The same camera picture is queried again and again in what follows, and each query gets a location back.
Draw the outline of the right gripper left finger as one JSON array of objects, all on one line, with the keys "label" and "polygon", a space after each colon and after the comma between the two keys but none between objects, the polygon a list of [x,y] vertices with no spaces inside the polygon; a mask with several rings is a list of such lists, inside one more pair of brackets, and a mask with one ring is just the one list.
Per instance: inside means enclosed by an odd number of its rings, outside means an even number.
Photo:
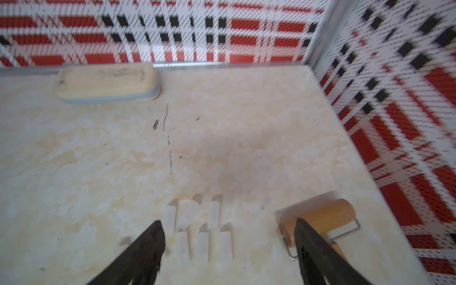
[{"label": "right gripper left finger", "polygon": [[165,248],[165,232],[156,220],[89,284],[153,285]]}]

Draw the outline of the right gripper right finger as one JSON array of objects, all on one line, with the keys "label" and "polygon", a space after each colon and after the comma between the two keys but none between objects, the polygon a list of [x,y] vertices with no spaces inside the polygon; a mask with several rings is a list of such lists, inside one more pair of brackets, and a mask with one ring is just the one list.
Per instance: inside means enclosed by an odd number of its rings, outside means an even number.
[{"label": "right gripper right finger", "polygon": [[294,240],[305,285],[370,284],[302,218],[296,221]]}]

